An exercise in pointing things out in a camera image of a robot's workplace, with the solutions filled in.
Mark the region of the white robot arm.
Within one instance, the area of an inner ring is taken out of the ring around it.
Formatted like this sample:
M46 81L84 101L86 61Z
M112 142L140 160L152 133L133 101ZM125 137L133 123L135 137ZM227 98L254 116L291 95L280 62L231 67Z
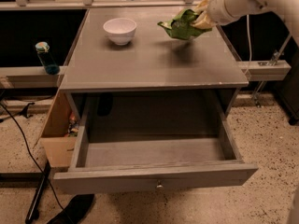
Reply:
M192 26L199 29L226 25L249 14L272 11L281 18L299 44L299 0L203 0L195 10L200 16Z

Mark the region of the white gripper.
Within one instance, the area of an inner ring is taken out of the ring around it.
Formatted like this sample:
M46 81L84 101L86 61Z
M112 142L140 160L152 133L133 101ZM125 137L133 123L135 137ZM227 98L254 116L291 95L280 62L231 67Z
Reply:
M205 30L229 24L246 15L261 14L263 6L257 0L202 0L194 11L202 13L192 22L192 27Z

